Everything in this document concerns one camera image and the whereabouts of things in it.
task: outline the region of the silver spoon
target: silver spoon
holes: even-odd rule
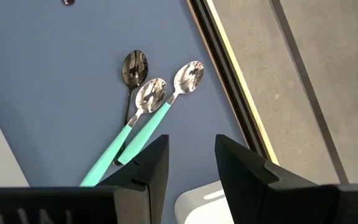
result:
[[[124,121],[122,122],[122,128],[128,122],[129,105],[131,104],[132,94],[136,88],[141,86],[147,78],[149,72],[149,65],[147,63],[146,56],[140,50],[134,50],[127,55],[121,67],[122,80],[128,86],[128,98],[124,113]],[[125,142],[122,144],[120,150],[117,153],[116,158],[113,160],[113,164],[120,165],[117,161],[118,156],[121,155],[125,149]]]
[[[96,161],[80,186],[93,187],[99,183],[139,117],[144,113],[152,113],[158,109],[163,103],[166,92],[167,84],[161,78],[153,78],[140,88],[136,94],[136,114],[128,121],[115,140]]]
[[[172,103],[176,100],[179,94],[187,94],[194,91],[200,84],[201,78],[204,74],[204,66],[199,61],[194,61],[183,66],[175,75],[173,82],[175,92],[165,102],[162,107],[153,115],[147,124],[137,133],[131,143],[126,147],[125,151],[118,158],[122,164],[127,164],[133,157],[135,157],[143,146],[149,140],[154,130],[160,124],[162,118],[165,116]]]

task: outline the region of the blue tabletop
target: blue tabletop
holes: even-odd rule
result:
[[[177,99],[149,141],[170,135],[163,222],[171,223],[181,193],[218,180],[215,135],[244,144],[185,0],[0,1],[0,127],[31,186],[78,185],[120,131],[121,65],[135,49],[149,61],[148,80],[167,81],[167,95],[182,65],[205,66],[198,89]]]

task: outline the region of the floor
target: floor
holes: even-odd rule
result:
[[[281,0],[334,147],[358,183],[358,0]],[[338,183],[269,0],[214,0],[281,166]]]

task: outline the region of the concrete floor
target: concrete floor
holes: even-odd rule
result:
[[[268,0],[214,0],[280,165],[338,183]],[[358,0],[282,0],[351,183],[358,183]]]

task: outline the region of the turquoise spoon handle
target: turquoise spoon handle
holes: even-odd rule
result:
[[[98,159],[98,161],[96,161],[92,169],[85,176],[80,187],[94,187],[99,183],[131,130],[132,128],[129,125],[126,125],[121,130],[115,140],[110,144],[110,146],[105,150],[102,156]]]
[[[147,124],[137,133],[133,138],[131,143],[125,148],[125,151],[118,158],[118,161],[122,164],[127,164],[133,157],[135,157],[143,146],[149,140],[154,130],[160,124],[162,118],[168,112],[171,105],[169,103],[164,103],[161,108],[152,116],[152,118],[147,122]]]

